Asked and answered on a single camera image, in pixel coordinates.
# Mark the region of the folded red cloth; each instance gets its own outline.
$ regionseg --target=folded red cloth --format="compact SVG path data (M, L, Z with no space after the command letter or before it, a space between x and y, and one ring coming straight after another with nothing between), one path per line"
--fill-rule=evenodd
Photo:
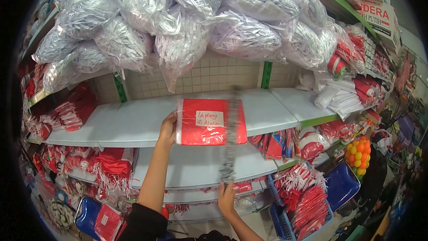
M352 82L355 84L355 89L358 89L358 90L364 92L364 94L366 94L369 97L373 97L374 90L366 82L359 80L359 79L356 79L356 78L352 78Z
M175 142L181 145L225 145L227 100L184 99L177 109ZM239 101L236 143L247 142L242 102Z
M136 148L104 148L95 157L95 163L101 164L105 174L119 175L129 179Z
M95 221L94 230L101 240L114 241L122 223L123 218L120 212L103 204Z
M358 98L360 98L360 101L361 101L361 103L362 104L368 104L368 103L370 103L370 102L372 102L372 101L374 101L374 98L373 97L369 97L369 96L367 96L364 92L362 92L361 90L359 90L359 89L355 89L355 91L356 91L356 94L358 95Z

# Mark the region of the red flag package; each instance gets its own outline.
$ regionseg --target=red flag package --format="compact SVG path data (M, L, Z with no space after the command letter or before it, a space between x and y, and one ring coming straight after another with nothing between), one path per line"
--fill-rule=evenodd
M278 195L286 206L287 212L295 212L300 205L303 193L314 185L327 191L324 173L309 167L305 162L298 163L291 169L278 172L274 175L274 186Z
M300 241L315 230L321 228L327 216L327 194L319 186L307 190L300 199L292 219L294 233Z
M97 99L88 83L80 83L72 90L67 101L55 108L66 131L76 131L87 121L97 107Z
M330 144L333 144L339 139L348 142L354 138L354 134L357 131L355 122L349 124L341 119L321 124L318 127L320 134L326 138Z
M101 240L114 241L122 223L123 218L120 212L103 204L95 221L94 230Z
M177 108L175 142L181 145L225 145L227 100L184 99ZM247 142L242 102L239 101L236 144Z
M355 47L348 33L340 25L333 23L331 28L337 36L336 54L340 56L356 73L366 73L366 61L364 53L360 53L360 47Z
M329 142L314 127L304 128L299 141L301 158L312 160L330 147Z
M219 189L218 186L200 188L200 191L204 193L208 193L211 191L217 191ZM253 190L253 186L251 185L251 181L241 181L233 184L233 189L236 193L243 193Z
M136 148L104 148L95 157L93 173L97 183L105 190L120 190L130 195L129 185Z

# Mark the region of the red plastic bag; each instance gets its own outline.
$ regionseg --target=red plastic bag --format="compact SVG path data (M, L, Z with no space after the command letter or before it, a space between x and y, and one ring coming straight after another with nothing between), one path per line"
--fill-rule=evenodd
M310 133L299 142L301 158L310 160L329 148L328 141L319 133Z
M175 142L181 145L225 145L227 100L184 99L177 109ZM236 143L247 142L242 102L239 101Z
M95 221L94 230L101 240L114 241L122 223L120 212L104 203Z
M82 158L87 158L89 156L94 155L96 149L98 149L98 148L76 146L76 147L74 147L74 154L79 155Z
M82 160L82 157L80 156L73 156L73 155L66 155L66 159L64 161L64 171L66 173L71 173L73 169L78 169L80 167L80 161Z

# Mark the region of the green plastic item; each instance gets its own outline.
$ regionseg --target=green plastic item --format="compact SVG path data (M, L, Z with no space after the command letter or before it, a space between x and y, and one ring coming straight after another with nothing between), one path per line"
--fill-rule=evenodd
M288 160L286 163L283 163L281 166L277 165L278 166L278 171L291 168L292 166L296 165L297 163L299 163L299 160L297 160L297 159Z
M46 98L50 93L45 92L43 89L37 92L34 96L29 99L29 106L32 107L36 103L40 102L42 99Z
M334 114L334 115L327 115L327 116L318 117L314 119L303 120L303 121L300 121L300 128L313 127L313 126L317 126L323 123L328 123L338 119L340 119L339 115Z
M261 80L261 88L268 89L270 83L270 73L272 72L272 62L265 61L263 68L263 78Z
M122 83L116 77L115 73L113 73L114 84L116 86L117 94L122 103L126 103L128 100L126 99L125 89L123 88Z

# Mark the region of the blue plastic basket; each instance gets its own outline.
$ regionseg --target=blue plastic basket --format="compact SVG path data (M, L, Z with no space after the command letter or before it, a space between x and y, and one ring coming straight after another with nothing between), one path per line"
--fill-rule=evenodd
M272 204L269 208L269 214L270 218L272 219L272 222L275 226L276 235L281 239L285 241L296 241L296 235L294 234L292 225L290 223L290 220L288 219L288 216L285 212L285 209L283 207L283 202L281 201L281 198L278 194L278 190L276 189L274 185L274 175L270 174L267 176L268 186L269 190L272 194L272 196L275 199L276 204ZM320 230L322 230L327 224L329 224L333 220L333 211L331 210L330 205L327 207L327 215L325 216L325 223L321 227ZM303 238L304 240L309 240L317 231L311 233L307 237Z

